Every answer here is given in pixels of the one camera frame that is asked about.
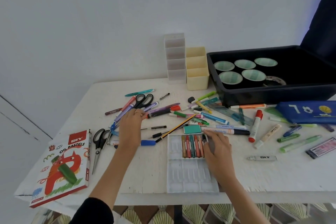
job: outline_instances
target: black-handled scissors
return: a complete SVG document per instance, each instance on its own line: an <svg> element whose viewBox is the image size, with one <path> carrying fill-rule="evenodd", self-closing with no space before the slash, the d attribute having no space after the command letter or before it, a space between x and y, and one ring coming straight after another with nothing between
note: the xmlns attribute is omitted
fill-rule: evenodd
<svg viewBox="0 0 336 224"><path fill-rule="evenodd" d="M100 155L100 151L103 149L108 137L110 135L110 130L105 130L103 128L99 129L97 131L97 133L95 133L95 135L93 136L93 143L96 145L96 154L94 156L94 163L93 163L93 169L92 169L92 173L94 172L97 162L98 162L98 158Z"/></svg>
<svg viewBox="0 0 336 224"><path fill-rule="evenodd" d="M139 94L135 97L136 102L133 108L140 109L143 107L147 107L152 103L153 99L153 94L148 94L147 96L145 96L144 94Z"/></svg>

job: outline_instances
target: teal eraser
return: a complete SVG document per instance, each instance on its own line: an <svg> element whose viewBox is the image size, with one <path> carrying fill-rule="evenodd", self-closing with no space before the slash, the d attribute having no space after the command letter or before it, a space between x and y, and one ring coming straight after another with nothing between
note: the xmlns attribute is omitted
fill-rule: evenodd
<svg viewBox="0 0 336 224"><path fill-rule="evenodd" d="M200 125L189 125L189 126L185 126L183 129L184 129L185 134L202 133Z"/></svg>

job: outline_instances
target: black storage box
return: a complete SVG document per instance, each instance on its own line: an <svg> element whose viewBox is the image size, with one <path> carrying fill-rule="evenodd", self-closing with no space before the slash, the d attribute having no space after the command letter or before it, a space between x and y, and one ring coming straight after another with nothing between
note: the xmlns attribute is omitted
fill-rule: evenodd
<svg viewBox="0 0 336 224"><path fill-rule="evenodd" d="M217 61L234 63L270 58L278 62L266 76L283 79L287 85L226 89L215 69ZM281 101L327 100L336 93L336 66L299 45L207 53L208 67L222 104L277 104Z"/></svg>

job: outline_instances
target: pastel tray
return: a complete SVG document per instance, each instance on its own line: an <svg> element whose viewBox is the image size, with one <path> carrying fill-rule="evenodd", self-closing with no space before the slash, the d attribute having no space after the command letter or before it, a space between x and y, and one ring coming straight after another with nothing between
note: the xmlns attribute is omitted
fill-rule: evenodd
<svg viewBox="0 0 336 224"><path fill-rule="evenodd" d="M182 157L182 136L168 135L167 193L219 193L205 158Z"/></svg>

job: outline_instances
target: black sleeve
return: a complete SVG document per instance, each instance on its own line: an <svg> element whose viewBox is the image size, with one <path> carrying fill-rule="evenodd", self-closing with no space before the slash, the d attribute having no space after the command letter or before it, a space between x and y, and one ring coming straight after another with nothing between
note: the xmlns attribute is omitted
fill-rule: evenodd
<svg viewBox="0 0 336 224"><path fill-rule="evenodd" d="M100 199L89 197L77 210L69 224L112 224L113 214L111 209Z"/></svg>

